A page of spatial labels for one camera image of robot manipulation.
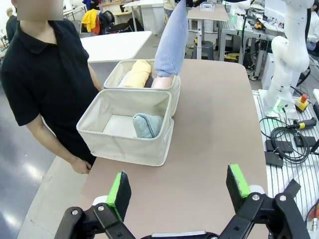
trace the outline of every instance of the white fabric basket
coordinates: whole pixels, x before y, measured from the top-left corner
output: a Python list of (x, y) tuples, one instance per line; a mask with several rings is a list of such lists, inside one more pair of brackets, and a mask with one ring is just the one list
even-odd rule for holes
[[(173, 131), (170, 104), (171, 94), (165, 91), (106, 89), (96, 96), (76, 127), (94, 156), (162, 166)], [(137, 113), (164, 118), (156, 138), (137, 138), (133, 126)]]
[[(109, 77), (106, 79), (106, 81), (104, 82), (104, 89), (133, 89), (133, 88), (127, 88), (127, 87), (118, 87), (118, 85), (120, 84), (120, 82), (122, 81), (122, 79), (124, 78), (124, 76), (126, 75), (126, 73), (128, 73), (134, 63), (137, 60), (124, 60), (124, 61), (120, 61), (117, 66), (113, 69), (113, 71), (110, 73)], [(155, 77), (157, 77), (157, 73), (156, 70), (154, 68), (154, 59), (153, 60), (146, 60), (152, 67), (152, 72), (151, 75), (153, 77), (153, 79), (155, 79)], [(177, 103), (178, 103), (178, 98), (179, 98), (179, 92), (180, 92), (180, 77), (179, 76), (171, 76), (173, 78), (172, 81), (172, 85), (171, 87), (167, 88), (167, 89), (152, 89), (152, 90), (156, 90), (156, 91), (168, 91), (171, 93), (172, 96), (172, 101), (171, 101), (171, 112), (170, 112), (170, 116), (173, 116), (176, 112), (176, 108), (177, 108)], [(149, 90), (150, 88), (135, 88), (135, 89), (139, 89), (139, 90)]]

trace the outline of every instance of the gray floor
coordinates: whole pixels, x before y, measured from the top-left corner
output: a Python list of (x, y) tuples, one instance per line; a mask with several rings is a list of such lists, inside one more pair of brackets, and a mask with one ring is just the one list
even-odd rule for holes
[[(188, 47), (194, 37), (194, 33), (189, 34)], [(206, 39), (214, 42), (216, 35), (207, 34)], [(159, 36), (151, 36), (135, 58), (154, 58), (159, 41)], [(192, 49), (186, 48), (185, 57), (190, 58), (191, 53)], [(103, 83), (115, 65), (110, 62), (92, 67)], [(319, 70), (312, 67), (312, 76), (302, 84), (305, 89), (300, 88), (309, 92), (313, 103), (312, 91), (319, 88), (317, 79)], [(260, 80), (250, 84), (253, 90), (261, 88)], [(52, 239), (64, 211), (76, 206), (86, 175), (74, 173), (60, 158), (54, 159), (25, 127), (17, 126), (1, 87), (0, 135), (1, 238), (15, 239), (21, 229), (19, 239)]]

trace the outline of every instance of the yellow cloth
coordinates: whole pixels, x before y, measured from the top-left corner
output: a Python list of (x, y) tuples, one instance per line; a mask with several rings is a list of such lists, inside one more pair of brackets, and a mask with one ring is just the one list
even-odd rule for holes
[(124, 87), (144, 88), (150, 73), (151, 65), (145, 60), (137, 60), (124, 83)]
[(98, 10), (92, 9), (87, 11), (82, 18), (82, 23), (86, 24), (86, 28), (88, 32), (91, 32), (93, 28), (96, 26), (96, 18), (98, 16)]

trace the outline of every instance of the stool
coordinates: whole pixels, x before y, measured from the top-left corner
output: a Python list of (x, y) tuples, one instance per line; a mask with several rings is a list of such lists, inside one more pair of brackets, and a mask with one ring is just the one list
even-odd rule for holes
[[(207, 54), (207, 59), (213, 61), (214, 60), (214, 51), (213, 51), (213, 43), (211, 41), (202, 41), (201, 43), (201, 54)], [(192, 59), (197, 59), (197, 45), (194, 45), (194, 50), (191, 55)]]

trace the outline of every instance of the shirt collar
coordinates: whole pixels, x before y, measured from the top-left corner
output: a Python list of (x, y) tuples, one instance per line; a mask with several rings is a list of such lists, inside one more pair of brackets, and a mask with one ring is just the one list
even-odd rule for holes
[[(49, 24), (53, 27), (56, 40), (58, 42), (58, 39), (64, 36), (63, 30), (59, 26), (57, 22), (59, 21), (48, 21)], [(17, 29), (16, 29), (17, 37), (22, 41), (26, 49), (28, 49), (30, 52), (34, 54), (41, 53), (48, 45), (49, 43), (40, 41), (25, 32), (21, 30), (20, 22), (18, 23)]]

